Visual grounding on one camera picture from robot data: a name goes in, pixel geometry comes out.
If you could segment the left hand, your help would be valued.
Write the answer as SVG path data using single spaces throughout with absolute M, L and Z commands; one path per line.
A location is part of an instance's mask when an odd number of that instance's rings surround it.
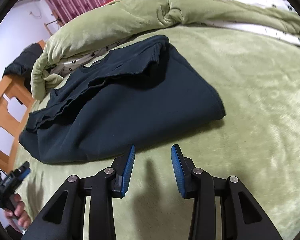
M 15 210 L 11 211 L 9 209 L 4 209 L 4 215 L 10 226 L 20 232 L 19 227 L 22 227 L 23 229 L 29 228 L 31 225 L 31 219 L 25 211 L 25 203 L 21 200 L 21 196 L 19 194 L 14 194 L 13 199 L 17 204 Z M 18 218 L 17 223 L 13 221 L 14 216 Z

